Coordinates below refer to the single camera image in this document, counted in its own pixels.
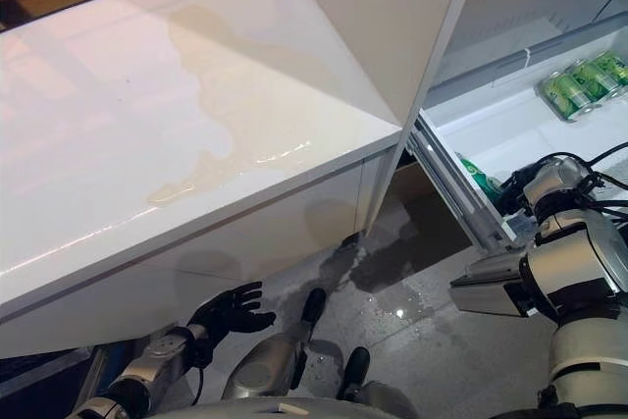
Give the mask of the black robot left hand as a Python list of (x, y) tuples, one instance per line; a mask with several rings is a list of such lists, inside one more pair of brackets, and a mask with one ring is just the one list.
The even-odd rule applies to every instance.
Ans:
[(214, 344), (230, 333), (261, 332), (271, 327), (277, 318), (272, 311), (259, 312), (261, 288), (261, 282), (253, 282), (224, 291), (201, 304), (187, 324), (202, 326)]

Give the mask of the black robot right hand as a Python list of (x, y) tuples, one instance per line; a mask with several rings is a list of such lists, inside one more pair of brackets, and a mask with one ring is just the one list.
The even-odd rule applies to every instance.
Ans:
[(518, 169), (500, 186), (501, 194), (495, 207), (501, 216), (520, 211), (528, 217), (533, 216), (540, 189), (538, 174), (542, 167), (540, 163), (533, 163)]

